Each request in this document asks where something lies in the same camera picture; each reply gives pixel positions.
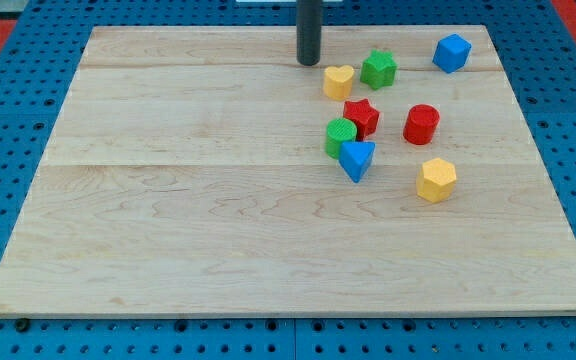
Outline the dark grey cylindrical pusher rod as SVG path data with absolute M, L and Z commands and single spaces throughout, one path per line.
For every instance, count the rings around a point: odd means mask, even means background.
M 322 36 L 322 0 L 296 1 L 297 61 L 314 66 L 320 60 Z

